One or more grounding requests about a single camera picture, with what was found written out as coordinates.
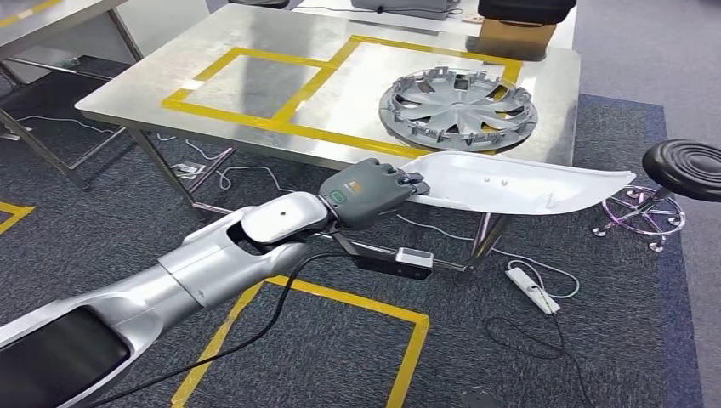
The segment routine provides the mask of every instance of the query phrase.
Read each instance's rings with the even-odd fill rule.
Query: black cable
[[[208,357],[207,359],[197,361],[191,365],[187,365],[187,366],[179,368],[177,370],[170,371],[170,372],[163,374],[153,380],[150,380],[148,382],[143,382],[142,384],[135,386],[133,388],[130,388],[126,391],[123,391],[119,394],[115,394],[108,398],[104,398],[104,399],[95,401],[92,404],[88,405],[86,408],[95,408],[95,407],[98,407],[101,405],[105,405],[109,402],[119,400],[120,398],[127,397],[128,395],[136,393],[136,392],[140,391],[141,389],[148,388],[157,383],[163,382],[171,377],[175,377],[178,374],[182,374],[186,371],[192,370],[198,366],[202,366],[204,364],[211,363],[217,359],[221,359],[221,358],[225,357],[226,355],[233,354],[236,351],[240,351],[240,350],[244,349],[245,347],[255,343],[262,336],[264,336],[265,333],[267,333],[273,327],[273,325],[278,321],[278,318],[281,316],[281,311],[283,310],[283,304],[286,302],[288,293],[291,290],[291,285],[295,281],[295,279],[298,277],[298,274],[300,273],[301,269],[303,269],[305,267],[305,265],[307,265],[310,262],[315,261],[316,259],[335,258],[335,257],[352,257],[352,255],[345,253],[345,252],[322,252],[322,253],[317,253],[316,255],[307,257],[301,263],[299,263],[298,266],[296,266],[295,269],[293,269],[291,274],[288,276],[288,282],[283,287],[283,292],[278,297],[278,304],[277,304],[277,306],[275,306],[275,312],[273,313],[273,317],[270,318],[270,321],[268,322],[267,325],[265,325],[263,330],[259,331],[258,334],[256,334],[255,336],[249,338],[248,340],[246,340],[243,343],[238,344],[237,346],[228,348],[223,353],[216,354],[213,357]]]
[[[555,313],[552,313],[552,314],[551,314],[551,318],[553,318],[553,320],[554,320],[554,325],[556,326],[556,331],[557,331],[558,334],[559,334],[560,344],[559,344],[558,346],[555,346],[555,345],[553,345],[553,344],[551,344],[551,343],[548,343],[548,342],[546,342],[546,341],[544,341],[544,340],[542,340],[542,339],[540,339],[540,338],[538,338],[538,337],[533,337],[532,335],[528,334],[526,331],[524,331],[523,329],[521,329],[518,325],[516,325],[515,323],[513,323],[511,320],[506,319],[506,318],[504,318],[504,317],[491,317],[490,319],[487,319],[487,320],[484,322],[484,328],[485,328],[486,334],[488,335],[488,337],[489,337],[494,343],[499,344],[499,345],[501,345],[501,346],[503,346],[503,347],[512,349],[513,351],[516,351],[516,352],[518,352],[518,353],[525,354],[525,355],[529,355],[530,357],[534,357],[534,358],[536,358],[536,359],[541,359],[541,360],[556,360],[556,359],[560,359],[561,357],[564,357],[564,356],[565,356],[565,357],[568,357],[569,359],[571,359],[571,362],[573,363],[573,366],[576,368],[576,374],[578,375],[578,383],[581,385],[581,391],[582,391],[582,393],[583,393],[583,399],[584,399],[583,404],[584,404],[584,405],[588,405],[588,406],[590,406],[590,407],[592,407],[592,408],[595,408],[596,405],[591,401],[590,398],[588,398],[588,391],[586,390],[586,383],[583,381],[583,373],[582,373],[582,370],[581,370],[581,365],[578,363],[578,360],[576,360],[576,357],[574,357],[572,354],[570,354],[569,352],[567,352],[567,351],[565,350],[565,339],[564,339],[563,332],[561,331],[561,327],[560,327],[560,325],[559,325],[559,321],[556,319],[556,314],[555,314]],[[492,323],[493,321],[502,321],[502,322],[505,322],[505,323],[507,323],[509,326],[511,326],[512,328],[514,328],[517,332],[519,332],[520,334],[522,334],[524,337],[530,339],[530,340],[533,341],[533,342],[536,342],[536,343],[542,344],[543,346],[546,346],[546,347],[548,347],[548,348],[551,348],[551,349],[557,351],[557,353],[556,353],[556,354],[536,354],[536,353],[532,353],[532,352],[530,352],[530,351],[528,351],[528,350],[523,350],[523,349],[520,348],[520,347],[516,347],[516,346],[514,346],[513,344],[506,343],[506,342],[504,342],[504,341],[502,341],[502,340],[499,340],[498,338],[496,338],[496,337],[493,335],[493,333],[491,332],[491,330],[490,330],[490,328],[489,328],[490,325],[491,325],[491,323]]]
[[[375,10],[353,10],[350,8],[329,8],[329,7],[306,7],[306,6],[297,6],[296,9],[323,9],[328,11],[348,11],[350,13],[386,13],[386,12],[394,12],[394,11],[424,11],[426,13],[448,13],[449,15],[460,15],[463,14],[462,8],[449,8],[446,10],[432,10],[428,8],[385,8],[385,7],[378,7]]]

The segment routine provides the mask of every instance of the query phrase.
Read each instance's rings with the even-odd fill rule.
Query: electrical cord
[[[540,292],[540,293],[541,293],[541,296],[543,297],[543,302],[546,303],[546,306],[548,306],[548,309],[551,309],[550,305],[548,304],[548,299],[546,298],[546,293],[545,293],[545,292]],[[517,352],[517,353],[525,354],[525,355],[528,355],[528,356],[530,356],[530,357],[533,357],[533,358],[536,358],[536,359],[540,359],[540,360],[557,360],[557,359],[560,359],[560,358],[562,358],[562,357],[564,357],[564,356],[565,356],[565,357],[568,357],[568,359],[571,360],[571,363],[573,363],[573,366],[576,368],[576,374],[577,374],[577,377],[578,377],[578,383],[579,383],[579,385],[580,385],[580,387],[581,387],[581,392],[582,392],[582,394],[583,394],[583,404],[584,404],[584,405],[587,405],[587,406],[590,406],[591,408],[595,408],[596,405],[595,405],[595,404],[591,401],[591,399],[588,397],[588,390],[586,389],[586,383],[583,381],[583,372],[582,372],[582,369],[581,369],[581,364],[578,362],[578,360],[576,359],[576,357],[573,356],[573,354],[569,353],[569,352],[565,349],[565,346],[566,346],[565,337],[564,337],[564,335],[563,335],[563,332],[561,331],[561,326],[559,325],[559,321],[558,321],[558,319],[556,318],[556,314],[555,314],[555,313],[552,313],[552,314],[551,314],[551,318],[552,318],[553,321],[554,321],[554,326],[556,327],[556,332],[559,334],[559,345],[558,345],[558,346],[553,345],[553,344],[551,344],[551,343],[549,343],[549,342],[547,342],[547,341],[545,341],[545,340],[542,340],[542,339],[540,339],[540,338],[538,338],[538,337],[532,336],[532,335],[529,334],[527,331],[524,331],[524,330],[523,330],[522,328],[520,328],[518,325],[516,325],[515,323],[513,323],[510,319],[506,319],[505,317],[496,316],[496,317],[491,317],[491,318],[489,318],[489,319],[486,319],[486,320],[484,321],[483,327],[484,327],[484,329],[485,329],[486,335],[490,338],[491,341],[493,341],[494,343],[496,343],[496,344],[498,344],[498,345],[501,345],[501,346],[503,346],[503,347],[505,347],[505,348],[512,349],[513,351],[515,351],[515,352]],[[493,331],[491,330],[491,324],[492,324],[494,321],[500,321],[500,322],[506,323],[507,325],[511,326],[511,328],[513,328],[514,330],[516,330],[517,332],[519,332],[523,337],[531,340],[532,342],[541,344],[542,346],[547,347],[547,348],[549,348],[549,349],[551,348],[551,349],[555,350],[556,353],[555,353],[555,354],[537,354],[537,353],[532,353],[531,351],[524,350],[524,349],[522,349],[522,348],[520,348],[520,347],[514,346],[514,345],[511,344],[511,343],[506,343],[506,342],[504,342],[503,340],[497,338],[497,337],[493,334]]]
[[[442,235],[445,235],[445,236],[447,236],[447,237],[449,237],[449,238],[453,238],[454,240],[474,241],[474,238],[467,238],[467,237],[463,237],[463,236],[458,236],[458,235],[450,234],[450,233],[445,232],[444,230],[442,230],[442,229],[440,229],[440,228],[438,228],[438,227],[436,227],[436,226],[434,226],[434,225],[421,224],[421,223],[418,223],[418,222],[416,222],[416,221],[411,221],[410,219],[405,218],[405,217],[403,217],[403,216],[401,216],[401,215],[396,215],[396,217],[402,219],[403,221],[405,221],[405,222],[407,222],[407,223],[409,223],[409,224],[416,225],[417,227],[428,228],[428,229],[434,230],[434,231],[439,232],[439,233],[441,233]],[[507,257],[510,257],[510,258],[519,258],[519,259],[524,259],[525,261],[527,261],[527,262],[524,262],[524,261],[521,261],[521,260],[518,260],[518,259],[513,259],[513,260],[511,260],[510,262],[508,262],[508,269],[512,269],[514,264],[522,264],[522,265],[528,267],[528,269],[530,269],[531,272],[533,272],[533,274],[534,274],[534,275],[536,276],[536,278],[538,279],[538,285],[541,287],[541,289],[543,289],[544,292],[546,291],[546,286],[545,286],[545,283],[543,282],[543,278],[541,277],[541,274],[538,272],[538,270],[537,270],[536,268],[534,268],[533,266],[531,266],[528,262],[530,262],[530,263],[532,263],[532,264],[535,264],[535,265],[537,265],[537,266],[540,266],[540,267],[542,267],[542,268],[546,268],[546,269],[548,269],[548,270],[552,270],[553,272],[557,272],[557,273],[559,273],[559,274],[568,276],[569,278],[571,278],[571,279],[573,280],[573,282],[574,282],[574,284],[575,284],[575,287],[574,287],[574,289],[573,289],[570,293],[567,293],[567,294],[565,294],[565,295],[552,295],[552,294],[548,293],[548,295],[549,295],[551,298],[557,298],[557,299],[573,298],[573,297],[578,293],[578,291],[581,290],[581,282],[578,280],[578,278],[576,278],[573,274],[570,274],[570,273],[568,273],[568,272],[566,272],[566,271],[564,271],[564,270],[562,270],[562,269],[554,268],[553,266],[546,265],[546,264],[543,263],[543,262],[536,261],[536,260],[533,259],[533,258],[524,257],[523,255],[519,255],[519,254],[517,254],[517,253],[505,252],[505,251],[501,251],[500,249],[496,249],[496,248],[492,248],[491,250],[492,250],[493,252],[495,252],[495,253],[498,253],[498,254],[501,254],[501,255],[504,255],[504,256],[507,256]]]
[[[157,137],[158,137],[158,140],[161,140],[161,141],[168,141],[168,140],[175,139],[175,137],[168,138],[168,139],[162,139],[160,134],[158,134]],[[207,155],[201,148],[199,148],[199,147],[196,146],[196,145],[193,145],[193,144],[190,143],[188,140],[186,140],[185,143],[188,144],[188,145],[190,145],[190,146],[191,146],[192,148],[194,148],[195,150],[197,150],[204,158],[206,158],[206,159],[208,159],[208,160],[214,160],[214,159],[217,158],[217,157],[208,157],[208,155]],[[273,171],[270,170],[270,168],[265,167],[265,166],[227,167],[227,168],[225,168],[224,170],[217,170],[216,173],[218,174],[218,176],[220,176],[220,180],[219,180],[219,187],[220,187],[220,189],[221,189],[221,190],[229,190],[229,189],[232,187],[232,185],[233,185],[233,183],[230,181],[230,179],[226,176],[226,173],[227,173],[229,170],[245,170],[245,169],[263,169],[263,170],[265,170],[266,172],[268,172],[268,174],[270,175],[271,178],[273,178],[273,182],[275,183],[275,188],[276,188],[276,189],[278,189],[279,191],[287,192],[287,193],[293,193],[293,192],[294,192],[294,190],[289,190],[289,189],[284,189],[284,188],[282,188],[281,185],[280,185],[280,183],[278,183],[278,178],[275,176],[275,174],[273,173]],[[416,222],[416,221],[410,220],[410,219],[408,219],[408,218],[406,218],[406,217],[403,217],[403,216],[400,215],[400,214],[396,214],[395,216],[398,217],[400,220],[406,222],[406,223],[409,223],[409,224],[411,224],[411,225],[415,225],[415,226],[417,226],[417,227],[428,228],[428,229],[434,230],[434,231],[436,231],[436,232],[438,232],[438,233],[440,233],[440,234],[442,234],[442,235],[445,235],[445,236],[447,236],[447,237],[449,237],[449,238],[452,238],[452,239],[454,239],[454,240],[460,240],[460,241],[475,241],[475,238],[467,238],[467,237],[464,237],[464,236],[454,235],[454,234],[445,232],[444,230],[442,230],[442,229],[440,229],[440,228],[438,228],[438,227],[436,227],[436,226],[434,226],[434,225],[421,224],[421,223],[419,223],[419,222]],[[493,252],[495,252],[495,253],[498,253],[498,254],[503,255],[503,256],[506,256],[506,257],[517,258],[517,259],[513,259],[513,260],[511,260],[511,261],[508,262],[508,269],[512,269],[514,264],[522,264],[522,265],[526,266],[526,267],[527,267],[528,269],[530,269],[531,272],[533,272],[533,274],[536,276],[536,278],[538,279],[538,285],[541,287],[541,289],[542,289],[544,292],[546,291],[546,285],[545,285],[545,282],[543,281],[543,278],[541,277],[541,274],[538,272],[538,269],[534,268],[534,267],[533,267],[532,265],[530,265],[529,263],[535,264],[536,266],[540,266],[540,267],[542,267],[542,268],[546,268],[546,269],[551,270],[551,271],[553,271],[553,272],[562,274],[562,275],[567,276],[568,278],[570,278],[570,279],[573,280],[575,286],[574,286],[574,288],[573,288],[573,290],[572,290],[571,292],[566,293],[565,295],[553,295],[553,294],[550,294],[550,293],[547,293],[547,292],[546,292],[551,298],[556,298],[556,299],[568,299],[568,298],[573,298],[573,297],[581,290],[581,282],[578,280],[578,278],[576,278],[573,274],[570,274],[570,273],[568,273],[568,272],[566,272],[566,271],[564,271],[564,270],[562,270],[562,269],[554,268],[553,266],[547,265],[547,264],[545,264],[545,263],[543,263],[543,262],[536,261],[536,260],[533,259],[533,258],[528,258],[528,257],[525,257],[525,256],[523,256],[523,255],[519,255],[519,254],[517,254],[517,253],[505,252],[505,251],[501,251],[500,249],[496,249],[496,248],[492,248],[491,250],[492,250]]]
[[[235,353],[235,352],[237,352],[237,351],[240,351],[240,350],[244,349],[245,347],[247,347],[247,346],[255,343],[255,342],[258,341],[262,336],[264,336],[265,333],[267,333],[268,331],[270,331],[270,329],[273,328],[273,326],[275,325],[275,323],[278,321],[278,318],[281,316],[281,311],[283,310],[283,305],[284,305],[285,302],[286,302],[286,298],[287,298],[287,296],[288,296],[288,293],[289,293],[290,290],[291,290],[291,285],[292,285],[292,283],[296,280],[296,278],[298,277],[298,274],[299,274],[300,271],[305,267],[305,265],[307,265],[307,264],[310,263],[310,262],[315,261],[316,259],[322,259],[322,258],[341,258],[341,257],[352,257],[352,255],[350,255],[350,254],[348,254],[348,253],[345,253],[345,252],[322,252],[322,253],[317,253],[316,255],[311,255],[311,256],[307,257],[306,259],[304,259],[301,263],[299,263],[299,264],[292,270],[291,274],[288,276],[288,282],[287,282],[286,285],[283,287],[283,292],[282,292],[281,295],[278,297],[278,303],[277,303],[277,305],[275,306],[275,312],[273,313],[273,316],[272,316],[272,317],[270,318],[270,320],[268,321],[268,324],[265,325],[265,327],[264,327],[261,331],[259,331],[255,336],[249,338],[249,339],[246,340],[245,342],[240,343],[240,344],[238,344],[238,345],[236,345],[236,346],[234,346],[234,347],[228,348],[228,349],[225,350],[224,352],[218,353],[218,354],[214,355],[213,357],[208,357],[207,359],[200,360],[200,361],[197,361],[197,362],[195,362],[195,363],[193,363],[193,364],[187,365],[187,366],[185,366],[185,367],[181,367],[181,368],[179,368],[179,369],[176,369],[176,370],[167,372],[167,373],[165,373],[165,374],[163,374],[163,375],[161,375],[161,376],[159,376],[159,377],[157,377],[157,378],[155,378],[155,379],[153,379],[153,380],[150,380],[150,381],[147,381],[147,382],[143,382],[142,384],[140,384],[140,385],[138,385],[138,386],[136,386],[136,387],[130,388],[130,389],[126,390],[126,391],[123,391],[123,392],[121,392],[121,393],[119,393],[119,394],[115,394],[115,395],[112,395],[112,396],[110,396],[110,397],[107,397],[107,398],[104,398],[104,399],[100,399],[100,400],[98,400],[98,401],[95,401],[95,402],[93,402],[92,404],[88,405],[86,408],[95,408],[95,407],[98,407],[98,406],[101,406],[101,405],[108,404],[108,403],[110,403],[110,402],[112,402],[112,401],[119,400],[120,398],[127,397],[127,396],[130,395],[130,394],[137,393],[137,392],[140,391],[141,389],[145,389],[145,388],[148,388],[148,387],[150,387],[150,386],[153,386],[153,385],[155,385],[155,384],[157,384],[157,383],[163,382],[163,381],[165,381],[165,380],[167,380],[167,379],[169,379],[169,378],[171,378],[171,377],[175,377],[175,376],[177,376],[178,374],[182,374],[182,373],[184,373],[184,372],[186,372],[186,371],[189,371],[189,370],[192,370],[192,369],[194,369],[194,368],[196,368],[196,367],[198,367],[198,366],[202,366],[202,365],[205,365],[205,364],[208,364],[208,363],[212,363],[213,361],[215,361],[215,360],[217,360],[217,359],[221,359],[221,358],[225,357],[226,355],[233,354],[233,353]]]
[[[80,125],[80,126],[82,126],[82,127],[84,127],[84,128],[87,128],[87,129],[90,129],[90,130],[94,130],[95,132],[98,132],[98,133],[113,133],[113,132],[115,132],[114,130],[109,130],[109,129],[108,129],[108,130],[98,129],[98,128],[96,128],[96,127],[92,127],[92,126],[90,126],[90,125],[88,125],[88,124],[85,124],[85,123],[83,123],[83,122],[76,121],[75,119],[62,119],[62,118],[57,118],[57,117],[45,117],[45,116],[38,116],[38,115],[30,115],[30,116],[25,116],[25,117],[23,117],[22,119],[18,119],[17,121],[18,121],[18,122],[23,122],[23,121],[26,121],[26,120],[28,120],[28,119],[43,119],[44,121],[53,121],[53,122],[74,122],[74,123],[77,123],[78,125]]]
[[[448,13],[449,15],[463,14],[462,8],[449,8],[449,9],[445,9],[445,10],[433,10],[433,9],[429,9],[429,8],[426,8],[426,9],[425,8],[421,8],[421,9],[420,8],[398,8],[397,9],[397,8],[378,7],[375,10],[353,10],[350,8],[341,8],[340,9],[340,8],[330,8],[330,7],[322,7],[322,6],[317,6],[317,7],[297,6],[293,9],[300,9],[300,8],[301,9],[323,9],[323,10],[328,10],[328,11],[348,11],[350,13],[376,13],[376,14],[392,13],[392,12],[396,12],[396,11],[423,11],[426,13],[439,13],[439,14]]]

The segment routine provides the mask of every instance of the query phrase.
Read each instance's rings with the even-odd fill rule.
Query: cardboard box
[[[470,51],[512,58],[540,61],[546,58],[546,47],[556,25],[537,25],[485,19]]]

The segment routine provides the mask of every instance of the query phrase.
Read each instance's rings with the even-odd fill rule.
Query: black stool seat
[[[268,9],[283,9],[288,6],[290,0],[228,0],[228,3],[266,7]]]
[[[644,170],[661,187],[701,201],[721,201],[721,149],[692,140],[668,140],[644,155]]]

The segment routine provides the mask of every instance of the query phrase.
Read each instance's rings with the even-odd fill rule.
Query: power strip
[[[506,275],[511,278],[511,281],[513,281],[527,297],[531,298],[533,303],[546,315],[556,313],[561,309],[559,304],[544,292],[543,289],[538,287],[538,284],[526,275],[521,268],[507,270]]]

